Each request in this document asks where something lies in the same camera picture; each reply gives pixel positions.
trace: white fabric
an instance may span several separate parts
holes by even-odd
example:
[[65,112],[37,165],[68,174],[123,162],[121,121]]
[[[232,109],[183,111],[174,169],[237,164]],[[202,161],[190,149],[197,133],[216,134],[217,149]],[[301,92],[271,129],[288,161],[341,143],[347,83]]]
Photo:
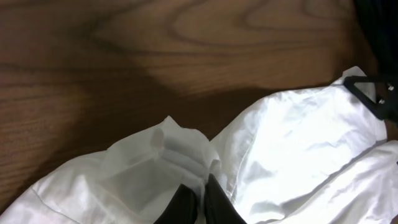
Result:
[[[374,97],[372,85],[361,88]],[[341,79],[284,91],[211,142],[167,118],[72,159],[23,193],[0,224],[153,223],[179,184],[202,199],[209,172],[247,223],[389,223],[398,213],[398,142],[385,139],[384,123]]]

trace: white cloth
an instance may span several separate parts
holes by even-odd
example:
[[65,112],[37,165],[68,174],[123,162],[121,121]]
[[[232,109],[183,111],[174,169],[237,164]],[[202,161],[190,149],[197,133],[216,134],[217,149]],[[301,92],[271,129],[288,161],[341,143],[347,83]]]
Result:
[[[361,88],[374,97],[372,85]],[[398,142],[385,139],[384,123],[341,80],[284,91],[211,142],[167,118],[72,159],[24,192],[0,224],[153,223],[179,184],[201,199],[209,172],[247,223],[389,223],[398,213]]]

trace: white garment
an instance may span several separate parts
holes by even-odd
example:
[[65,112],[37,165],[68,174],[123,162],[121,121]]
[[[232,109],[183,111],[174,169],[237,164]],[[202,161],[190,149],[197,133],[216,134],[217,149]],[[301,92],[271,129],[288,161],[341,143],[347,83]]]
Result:
[[[361,88],[374,97],[372,85]],[[209,172],[247,223],[389,223],[398,213],[398,142],[377,146],[385,139],[384,123],[341,80],[284,91],[211,142],[167,118],[72,159],[24,192],[0,224],[153,223],[179,184],[201,199]]]

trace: black object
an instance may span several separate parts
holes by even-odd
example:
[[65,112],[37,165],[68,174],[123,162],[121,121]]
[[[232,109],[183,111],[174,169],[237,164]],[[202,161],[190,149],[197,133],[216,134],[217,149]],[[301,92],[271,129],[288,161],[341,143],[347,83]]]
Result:
[[182,184],[154,224],[194,224],[197,216],[197,197]]
[[[205,193],[207,224],[246,224],[225,195],[213,174],[209,175]],[[180,185],[163,214],[154,224],[194,224],[197,219],[196,195]]]
[[[354,4],[362,31],[379,62],[379,75],[348,77],[343,84],[377,118],[398,123],[398,1],[354,0]],[[378,95],[377,102],[371,101],[355,87],[360,82],[383,83],[388,89],[386,97]]]

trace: table top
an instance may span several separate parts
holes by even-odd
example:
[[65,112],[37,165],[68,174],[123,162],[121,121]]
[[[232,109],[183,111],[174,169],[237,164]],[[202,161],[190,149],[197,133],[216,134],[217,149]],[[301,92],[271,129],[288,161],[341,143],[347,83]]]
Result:
[[0,29],[0,212],[168,115],[211,139],[270,93],[376,71],[350,0],[5,0]]

